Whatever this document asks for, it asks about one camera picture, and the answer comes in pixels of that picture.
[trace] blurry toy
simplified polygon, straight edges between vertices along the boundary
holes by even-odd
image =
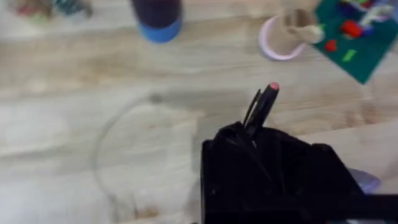
[[[323,0],[315,13],[324,24],[325,40],[314,46],[358,82],[366,83],[398,33],[397,2]],[[338,48],[330,47],[328,40]]]
[[[79,16],[89,18],[92,15],[91,8],[82,0],[53,0],[53,7],[62,15]]]
[[[48,21],[52,16],[51,3],[46,0],[13,0],[9,7],[18,15],[36,23]]]

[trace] green lego baseplate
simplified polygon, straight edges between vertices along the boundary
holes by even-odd
[[[373,23],[373,32],[367,36],[350,39],[341,32],[341,25],[346,20],[359,21],[363,12],[344,15],[339,9],[339,0],[323,0],[315,13],[325,38],[314,46],[355,80],[365,84],[372,72],[390,49],[398,33],[398,25],[392,19]],[[328,52],[325,44],[336,40],[337,50]]]

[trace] pen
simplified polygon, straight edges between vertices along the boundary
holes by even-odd
[[[262,128],[262,125],[274,105],[278,92],[279,84],[272,82],[267,86],[264,92],[257,97],[256,107],[253,109],[245,126],[245,130],[251,137],[253,137],[257,131]]]

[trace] wooden table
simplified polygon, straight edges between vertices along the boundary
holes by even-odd
[[[267,125],[331,144],[398,193],[397,54],[361,86],[311,47],[262,57],[265,20],[191,21],[165,45],[130,27],[3,40],[0,223],[200,221],[201,142],[269,82]]]

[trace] light wood surface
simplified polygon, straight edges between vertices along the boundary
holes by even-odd
[[[165,45],[133,28],[0,42],[0,223],[199,222],[201,142],[269,82],[269,126],[398,193],[398,56],[366,86],[311,47],[271,62],[265,20],[188,22]]]

